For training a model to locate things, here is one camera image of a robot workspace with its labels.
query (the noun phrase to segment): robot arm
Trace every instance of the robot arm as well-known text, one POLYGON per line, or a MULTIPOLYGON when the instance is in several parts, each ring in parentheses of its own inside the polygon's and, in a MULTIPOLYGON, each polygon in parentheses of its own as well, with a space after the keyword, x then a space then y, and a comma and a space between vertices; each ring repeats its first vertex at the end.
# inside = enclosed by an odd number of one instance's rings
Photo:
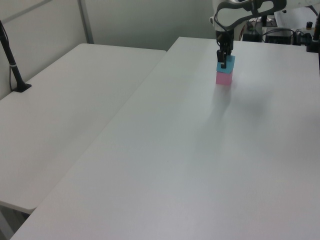
POLYGON ((234 28, 243 21, 281 10, 320 3, 320 0, 212 0, 215 15, 210 18, 216 31, 218 62, 226 68, 226 56, 233 50, 234 28))

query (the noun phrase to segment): wall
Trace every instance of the wall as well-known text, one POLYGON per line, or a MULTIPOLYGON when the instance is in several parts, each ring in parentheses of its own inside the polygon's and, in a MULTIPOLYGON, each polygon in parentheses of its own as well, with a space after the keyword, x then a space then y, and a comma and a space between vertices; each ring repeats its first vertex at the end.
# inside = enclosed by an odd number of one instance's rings
MULTIPOLYGON (((3 25, 24 81, 87 42, 77 0, 52 0, 3 25)), ((9 93, 9 64, 1 46, 0 99, 9 93)))
POLYGON ((95 44, 168 50, 178 37, 214 38, 212 0, 83 0, 95 44))

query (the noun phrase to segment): table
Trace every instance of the table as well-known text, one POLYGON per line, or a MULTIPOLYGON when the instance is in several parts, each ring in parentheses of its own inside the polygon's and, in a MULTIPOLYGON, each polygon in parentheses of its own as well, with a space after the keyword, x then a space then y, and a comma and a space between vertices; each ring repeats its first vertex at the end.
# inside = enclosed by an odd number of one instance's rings
POLYGON ((0 101, 0 205, 31 213, 166 52, 81 44, 0 101))
POLYGON ((226 87, 217 49, 179 38, 12 240, 319 239, 318 55, 235 42, 226 87))

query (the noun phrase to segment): black cable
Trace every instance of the black cable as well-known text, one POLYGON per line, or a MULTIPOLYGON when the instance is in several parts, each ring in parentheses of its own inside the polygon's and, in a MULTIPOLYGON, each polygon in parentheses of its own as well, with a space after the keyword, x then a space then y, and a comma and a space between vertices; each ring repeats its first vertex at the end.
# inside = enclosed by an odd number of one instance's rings
POLYGON ((265 36, 267 34, 273 34, 273 33, 277 33, 277 32, 282 32, 282 31, 291 31, 293 32, 293 34, 295 34, 296 32, 293 31, 292 29, 272 29, 270 31, 267 31, 266 33, 262 34, 262 36, 265 36))
POLYGON ((306 8, 310 8, 312 10, 312 12, 314 12, 315 15, 317 15, 317 16, 319 15, 314 6, 310 5, 310 6, 306 6, 306 8))
MULTIPOLYGON (((9 38, 8 38, 8 34, 6 32, 6 29, 3 26, 1 26, 1 28, 3 29, 6 41, 8 42, 8 45, 10 46, 9 38)), ((9 86, 10 86, 11 92, 13 92, 13 89, 12 89, 12 86, 11 86, 11 67, 10 67, 10 65, 9 65, 9 86)))
POLYGON ((11 92, 13 92, 12 86, 11 86, 11 67, 10 66, 9 66, 9 85, 10 85, 11 92))

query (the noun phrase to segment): wire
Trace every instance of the wire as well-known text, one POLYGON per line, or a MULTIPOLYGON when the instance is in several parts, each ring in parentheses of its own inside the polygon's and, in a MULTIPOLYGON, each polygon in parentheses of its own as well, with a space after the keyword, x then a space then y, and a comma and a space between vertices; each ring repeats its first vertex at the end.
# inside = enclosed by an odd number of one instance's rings
POLYGON ((290 35, 290 39, 297 33, 302 33, 304 34, 303 32, 299 31, 299 30, 296 30, 296 31, 293 31, 292 29, 289 29, 289 28, 285 28, 285 29, 273 29, 273 30, 270 30, 270 31, 267 31, 266 33, 264 33, 262 35, 265 36, 265 35, 268 35, 268 34, 273 34, 273 33, 277 33, 277 32, 282 32, 282 31, 291 31, 292 32, 292 35, 290 35))
POLYGON ((312 12, 314 12, 315 15, 317 15, 317 16, 319 15, 314 6, 310 5, 310 6, 306 6, 306 8, 310 8, 312 10, 312 12))
POLYGON ((291 32, 293 32, 293 34, 296 33, 295 31, 293 31, 292 29, 289 29, 289 28, 288 29, 286 29, 286 28, 285 29, 272 29, 272 30, 267 31, 266 33, 262 34, 262 36, 277 33, 277 32, 282 32, 282 31, 291 31, 291 32))
POLYGON ((11 67, 10 66, 9 66, 9 85, 10 85, 11 92, 13 92, 12 86, 11 86, 11 67))
MULTIPOLYGON (((10 46, 9 38, 8 38, 8 34, 7 34, 7 32, 6 32, 6 29, 4 28, 3 25, 1 26, 1 28, 3 29, 4 34, 5 34, 6 41, 8 42, 8 45, 10 46)), ((10 86, 11 92, 13 92, 12 85, 11 85, 11 67, 10 67, 10 66, 9 66, 9 86, 10 86)))
POLYGON ((242 35, 244 34, 244 31, 245 31, 245 27, 246 27, 246 25, 243 26, 243 28, 240 32, 239 41, 241 41, 242 35))
POLYGON ((3 31, 4 31, 5 38, 6 38, 6 41, 8 42, 8 45, 10 45, 10 44, 9 44, 8 34, 7 34, 7 32, 6 32, 5 28, 4 28, 4 26, 2 25, 2 26, 1 26, 1 28, 2 28, 2 29, 3 29, 3 31))

